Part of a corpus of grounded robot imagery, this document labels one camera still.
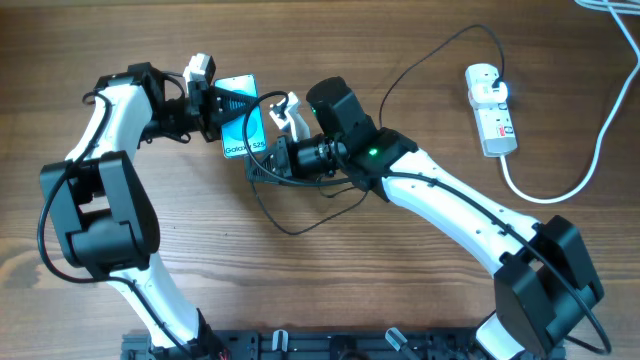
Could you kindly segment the white power strip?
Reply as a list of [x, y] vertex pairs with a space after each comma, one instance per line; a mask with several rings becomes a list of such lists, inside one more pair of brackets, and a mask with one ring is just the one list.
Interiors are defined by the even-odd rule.
[[[498, 69], [487, 63], [469, 66], [465, 71], [467, 89], [478, 82], [493, 82], [499, 80]], [[479, 140], [483, 154], [486, 157], [500, 157], [510, 154], [517, 148], [517, 139], [507, 100], [491, 108], [474, 109]]]

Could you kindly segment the turquoise screen smartphone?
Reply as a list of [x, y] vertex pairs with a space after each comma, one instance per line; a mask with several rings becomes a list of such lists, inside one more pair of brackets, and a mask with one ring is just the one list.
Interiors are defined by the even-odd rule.
[[[258, 97], [257, 82], [253, 74], [218, 79], [214, 82], [214, 85], [242, 95]], [[247, 155], [243, 137], [245, 116], [246, 112], [243, 112], [235, 120], [223, 125], [221, 128], [223, 155], [228, 159]], [[267, 137], [259, 106], [253, 109], [247, 122], [246, 137], [254, 154], [264, 152], [267, 149]]]

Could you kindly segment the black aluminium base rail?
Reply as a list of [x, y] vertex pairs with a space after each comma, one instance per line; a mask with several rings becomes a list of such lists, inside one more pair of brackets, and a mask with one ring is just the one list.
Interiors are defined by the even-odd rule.
[[217, 331], [224, 359], [486, 359], [472, 344], [472, 328], [405, 331], [406, 349], [397, 350], [377, 332]]

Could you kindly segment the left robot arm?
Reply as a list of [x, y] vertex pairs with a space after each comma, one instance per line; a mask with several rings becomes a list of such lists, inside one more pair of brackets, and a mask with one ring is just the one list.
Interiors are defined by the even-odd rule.
[[88, 272], [84, 283], [119, 291], [145, 324], [143, 347], [125, 348], [126, 359], [230, 355], [164, 266], [159, 221], [133, 165], [143, 142], [165, 137], [187, 143], [194, 132], [213, 142], [223, 138], [226, 124], [251, 110], [257, 98], [253, 76], [215, 80], [215, 71], [212, 59], [198, 54], [182, 75], [139, 63], [100, 77], [82, 99], [94, 112], [81, 140], [63, 161], [40, 172], [42, 261], [56, 277], [80, 283], [48, 255], [44, 228], [51, 222], [66, 261]]

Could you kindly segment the white charger plug adapter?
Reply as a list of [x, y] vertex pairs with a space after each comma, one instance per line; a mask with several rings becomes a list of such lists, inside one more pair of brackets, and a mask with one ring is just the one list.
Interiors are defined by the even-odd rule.
[[494, 85], [491, 81], [478, 82], [469, 88], [468, 98], [474, 109], [491, 108], [506, 102], [508, 88], [502, 81], [498, 82], [497, 85]]

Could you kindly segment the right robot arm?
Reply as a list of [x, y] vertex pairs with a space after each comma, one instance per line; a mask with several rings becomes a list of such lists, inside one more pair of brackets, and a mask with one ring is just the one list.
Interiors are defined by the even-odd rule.
[[344, 79], [317, 83], [307, 102], [319, 135], [284, 136], [251, 156], [252, 183], [329, 187], [349, 183], [431, 223], [491, 276], [495, 307], [476, 328], [472, 348], [493, 359], [547, 359], [571, 341], [582, 321], [598, 335], [594, 314], [604, 289], [578, 228], [512, 211], [438, 166], [414, 141], [377, 127]]

